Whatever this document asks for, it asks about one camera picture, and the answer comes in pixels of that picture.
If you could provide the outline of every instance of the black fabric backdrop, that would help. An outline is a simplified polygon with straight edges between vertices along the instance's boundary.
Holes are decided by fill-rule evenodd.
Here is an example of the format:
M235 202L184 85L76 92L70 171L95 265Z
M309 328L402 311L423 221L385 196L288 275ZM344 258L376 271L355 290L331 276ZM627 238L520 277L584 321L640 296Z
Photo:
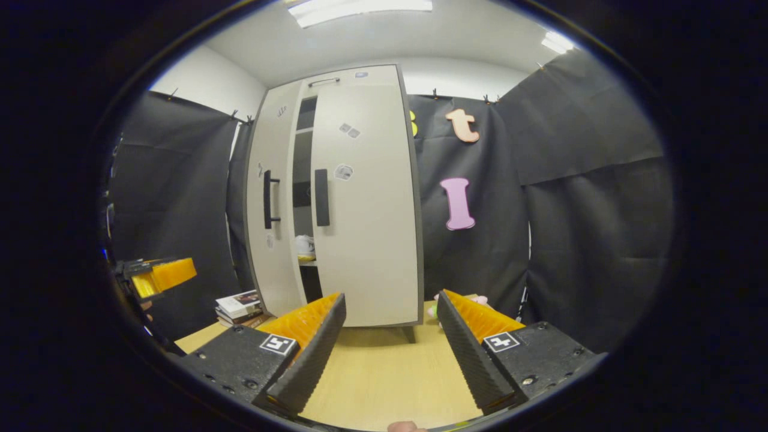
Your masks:
M237 280L242 291L256 289L248 262L248 250L245 238L245 181L248 156L248 144L253 139L253 125L240 125L235 148L230 159L229 178L227 179L227 220L230 226L230 249Z
M497 105L531 222L523 322L609 351L654 296L674 202L662 144L630 90L574 50Z
M419 130L415 137L422 195L424 294L441 289L482 294L514 316L528 264L528 216L518 183L513 148L493 105L465 98L409 96ZM459 140L445 115L461 108L475 117L474 143ZM448 197L440 181L469 180L469 214L475 226L450 231Z
M223 113L151 92L124 123L110 184L115 258L192 257L197 269L149 310L172 341L210 325L215 300L240 291L224 214L235 126Z

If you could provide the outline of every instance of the cabinet handle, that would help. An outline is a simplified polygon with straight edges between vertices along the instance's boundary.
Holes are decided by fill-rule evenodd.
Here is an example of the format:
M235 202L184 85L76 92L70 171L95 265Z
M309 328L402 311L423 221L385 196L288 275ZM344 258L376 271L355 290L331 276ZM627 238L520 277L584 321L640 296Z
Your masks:
M271 185L272 183L280 183L277 178L272 178L272 171L266 170L264 172L264 229L272 229L272 222L280 222L280 218L272 217L272 198Z
M310 82L310 87L312 87L313 85L317 84L318 82L325 82L325 81L339 82L339 81L341 81L341 78L326 78L326 79L321 79L319 81L312 81L312 82Z
M318 227L331 225L328 212L328 170L315 170L315 216Z

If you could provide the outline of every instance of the cabinet door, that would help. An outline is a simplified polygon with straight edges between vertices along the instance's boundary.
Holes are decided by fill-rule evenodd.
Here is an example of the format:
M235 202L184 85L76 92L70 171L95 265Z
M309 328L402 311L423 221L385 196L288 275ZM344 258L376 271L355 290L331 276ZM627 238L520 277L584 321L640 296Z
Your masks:
M323 295L346 295L346 326L419 320L405 119L397 82L318 91L312 148L317 269ZM318 183L322 170L327 182Z
M250 259L263 306L277 316L306 304L293 235L293 143L300 90L298 81L267 93L248 159L246 215ZM265 188L267 172L280 182L269 182ZM265 227L266 206L272 218L280 219L273 221L271 228Z

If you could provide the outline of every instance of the wooden table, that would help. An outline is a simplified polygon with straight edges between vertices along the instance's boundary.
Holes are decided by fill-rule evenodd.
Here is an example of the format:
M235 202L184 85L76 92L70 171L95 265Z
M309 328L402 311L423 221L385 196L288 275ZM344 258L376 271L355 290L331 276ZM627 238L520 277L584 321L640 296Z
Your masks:
M425 311L434 303L426 301ZM301 417L386 430L399 420L439 427L481 416L437 320L424 318L415 343L402 328L343 328ZM225 330L216 322L176 343L190 353Z

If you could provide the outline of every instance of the stack of books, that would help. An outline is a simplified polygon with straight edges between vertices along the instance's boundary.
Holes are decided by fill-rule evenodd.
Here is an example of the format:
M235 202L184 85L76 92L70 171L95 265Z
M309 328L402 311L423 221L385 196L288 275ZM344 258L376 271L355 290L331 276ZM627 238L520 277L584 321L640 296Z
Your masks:
M233 325L256 327L267 319L261 308L259 294L255 290L219 298L216 302L218 303L216 306L218 320L227 327Z

